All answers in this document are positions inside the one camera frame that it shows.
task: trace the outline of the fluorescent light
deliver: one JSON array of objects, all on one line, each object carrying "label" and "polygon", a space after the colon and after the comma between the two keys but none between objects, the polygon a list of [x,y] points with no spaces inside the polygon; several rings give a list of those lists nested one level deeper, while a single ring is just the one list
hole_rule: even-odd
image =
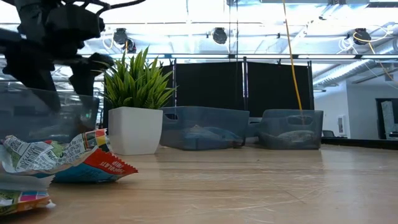
[{"label": "fluorescent light", "polygon": [[74,92],[74,90],[57,90],[59,92]]},{"label": "fluorescent light", "polygon": [[398,2],[397,0],[370,0],[369,2]]},{"label": "fluorescent light", "polygon": [[[112,58],[121,59],[123,54],[111,54]],[[137,54],[126,54],[127,57],[132,58],[133,56],[137,57]],[[164,58],[164,55],[157,55],[157,54],[147,54],[147,58]]]},{"label": "fluorescent light", "polygon": [[172,55],[172,58],[228,58],[228,55]]},{"label": "fluorescent light", "polygon": [[57,90],[59,92],[74,92],[74,90]]},{"label": "fluorescent light", "polygon": [[356,55],[299,55],[300,59],[341,59],[355,58]]},{"label": "fluorescent light", "polygon": [[361,59],[398,59],[398,55],[362,55]]},{"label": "fluorescent light", "polygon": [[244,58],[244,57],[247,57],[247,58],[263,58],[263,59],[269,59],[269,58],[290,58],[290,55],[286,55],[286,54],[280,54],[280,55],[278,55],[278,54],[276,54],[276,55],[268,55],[268,54],[265,54],[265,55],[238,55],[238,58]]}]

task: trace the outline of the colorful packaging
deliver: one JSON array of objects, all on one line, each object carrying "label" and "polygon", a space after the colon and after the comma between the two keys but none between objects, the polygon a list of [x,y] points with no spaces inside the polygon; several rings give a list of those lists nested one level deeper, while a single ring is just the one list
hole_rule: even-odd
[{"label": "colorful packaging", "polygon": [[66,146],[57,141],[27,143],[9,136],[0,146],[0,161],[10,174],[39,178],[55,174],[54,182],[115,181],[136,173],[108,144],[105,129],[79,134]]},{"label": "colorful packaging", "polygon": [[0,216],[34,208],[55,206],[47,193],[53,176],[38,179],[23,175],[0,174]]}]

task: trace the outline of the green plant leaf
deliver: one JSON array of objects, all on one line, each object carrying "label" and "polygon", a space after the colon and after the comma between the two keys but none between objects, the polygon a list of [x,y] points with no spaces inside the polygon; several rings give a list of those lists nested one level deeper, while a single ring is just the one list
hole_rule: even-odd
[{"label": "green plant leaf", "polygon": [[158,67],[159,59],[147,63],[149,49],[139,52],[127,63],[126,53],[114,66],[104,72],[106,91],[105,99],[113,108],[130,106],[159,109],[172,96],[174,88],[167,88],[168,78],[172,74],[163,74]]}]

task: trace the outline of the plastic storage container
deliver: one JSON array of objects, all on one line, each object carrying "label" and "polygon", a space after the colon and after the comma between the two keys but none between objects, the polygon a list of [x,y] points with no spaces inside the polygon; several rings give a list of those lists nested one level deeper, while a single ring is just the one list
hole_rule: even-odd
[{"label": "plastic storage container", "polygon": [[323,111],[266,110],[257,129],[268,149],[319,149]]},{"label": "plastic storage container", "polygon": [[249,118],[248,130],[246,131],[247,138],[257,137],[257,128],[260,125],[262,118]]},{"label": "plastic storage container", "polygon": [[183,150],[241,147],[249,112],[199,106],[162,108],[160,145]]},{"label": "plastic storage container", "polygon": [[[5,88],[0,94],[0,139],[14,135],[26,142],[70,142],[95,129],[99,103],[98,98],[66,92]],[[50,109],[59,106],[59,111]]]}]

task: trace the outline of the black partition panel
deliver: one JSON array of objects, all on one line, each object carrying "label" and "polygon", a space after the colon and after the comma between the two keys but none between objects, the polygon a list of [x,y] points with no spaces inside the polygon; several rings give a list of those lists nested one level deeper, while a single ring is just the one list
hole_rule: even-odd
[{"label": "black partition panel", "polygon": [[241,62],[178,64],[177,106],[243,110]]},{"label": "black partition panel", "polygon": [[[308,68],[295,66],[298,92],[304,110],[311,109]],[[299,109],[290,65],[248,62],[248,108],[250,116],[261,117],[269,109]]]}]

